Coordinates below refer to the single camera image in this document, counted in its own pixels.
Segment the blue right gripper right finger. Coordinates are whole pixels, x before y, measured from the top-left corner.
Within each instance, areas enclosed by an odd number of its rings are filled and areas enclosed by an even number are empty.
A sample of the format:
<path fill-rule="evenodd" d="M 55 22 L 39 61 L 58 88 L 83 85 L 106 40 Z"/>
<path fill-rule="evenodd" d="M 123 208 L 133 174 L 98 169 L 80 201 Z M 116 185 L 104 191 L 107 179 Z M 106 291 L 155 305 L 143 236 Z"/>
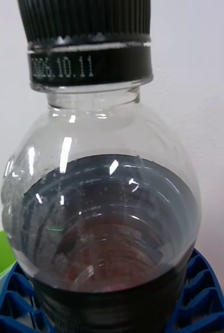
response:
<path fill-rule="evenodd" d="M 197 250 L 187 264 L 185 284 L 165 332 L 224 332 L 224 296 L 213 269 Z"/>

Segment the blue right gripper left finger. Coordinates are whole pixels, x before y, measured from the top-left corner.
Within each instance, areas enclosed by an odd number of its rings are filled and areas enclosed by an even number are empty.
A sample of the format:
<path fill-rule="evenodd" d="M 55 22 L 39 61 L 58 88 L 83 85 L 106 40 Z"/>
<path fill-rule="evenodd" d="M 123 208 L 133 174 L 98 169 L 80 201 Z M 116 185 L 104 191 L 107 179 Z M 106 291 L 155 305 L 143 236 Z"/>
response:
<path fill-rule="evenodd" d="M 15 263 L 0 277 L 0 332 L 54 332 L 32 283 Z"/>

